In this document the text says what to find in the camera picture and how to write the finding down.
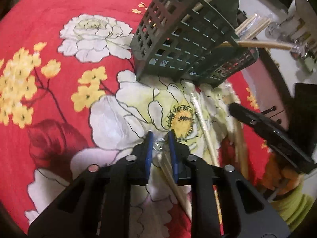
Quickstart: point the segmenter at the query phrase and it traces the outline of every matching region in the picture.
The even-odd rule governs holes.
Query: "screw head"
[[[92,173],[96,172],[98,170],[99,170],[99,166],[98,165],[93,164],[93,165],[88,166],[88,171],[90,171]]]
[[[234,166],[232,166],[232,165],[225,165],[225,170],[226,171],[228,171],[228,172],[232,172],[235,168],[234,168]]]
[[[129,162],[134,162],[137,160],[137,156],[135,155],[127,155],[126,156],[126,160],[129,161]]]
[[[197,160],[197,157],[196,157],[195,155],[189,155],[189,156],[187,157],[187,160],[188,160],[188,161],[191,161],[191,162],[195,162],[195,161]]]

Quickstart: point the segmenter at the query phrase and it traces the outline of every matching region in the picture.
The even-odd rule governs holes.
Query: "red floral tablecloth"
[[[0,199],[23,231],[88,165],[115,163],[149,130],[162,137],[175,129],[178,141],[208,159],[188,91],[199,98],[215,148],[232,153],[221,88],[135,80],[129,44],[150,2],[21,0],[0,22]],[[255,110],[242,74],[229,81],[242,105]],[[256,183],[267,148],[250,128],[244,133]],[[130,237],[190,235],[155,154],[149,184],[132,187],[130,222]]]

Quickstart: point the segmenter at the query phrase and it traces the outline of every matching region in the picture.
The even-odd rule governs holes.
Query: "white peony print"
[[[128,24],[114,18],[82,14],[72,18],[60,31],[64,41],[58,52],[75,55],[80,62],[97,63],[108,55],[130,59],[131,31]]]
[[[89,124],[98,147],[83,149],[72,158],[73,179],[90,164],[111,165],[131,154],[133,147],[142,143],[150,130],[155,138],[159,138],[174,129],[178,141],[188,145],[191,153],[210,161],[202,130],[190,103],[190,92],[195,92],[198,97],[215,149],[231,132],[232,119],[221,100],[220,88],[212,90],[209,86],[202,86],[203,91],[197,93],[191,82],[174,83],[158,76],[145,76],[137,82],[134,73],[128,70],[118,74],[118,82],[120,88],[115,96],[103,96],[90,108]],[[156,162],[156,151],[153,150],[148,184],[131,188],[130,237],[133,238],[169,236],[165,224],[171,221],[168,211],[177,204],[177,199]],[[50,190],[49,187],[56,185],[52,181],[55,178],[57,176],[50,176],[44,182],[43,178],[35,176],[34,183],[29,185],[28,192],[37,209],[25,212],[29,222],[54,199],[54,196],[50,199],[42,196],[46,196],[43,190]],[[188,194],[191,187],[184,186],[183,190]]]

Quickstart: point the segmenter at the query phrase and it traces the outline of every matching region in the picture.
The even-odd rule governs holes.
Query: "green cloth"
[[[301,183],[288,197],[271,203],[291,231],[303,221],[314,203],[311,196],[302,193],[302,187]]]

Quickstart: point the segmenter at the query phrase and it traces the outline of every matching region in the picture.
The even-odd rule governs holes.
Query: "green plastic basket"
[[[197,2],[203,5],[199,12],[192,9]],[[256,48],[240,47],[238,39],[232,25],[205,0],[152,0],[131,42],[136,76],[216,87],[258,58]],[[218,47],[225,41],[232,47]]]

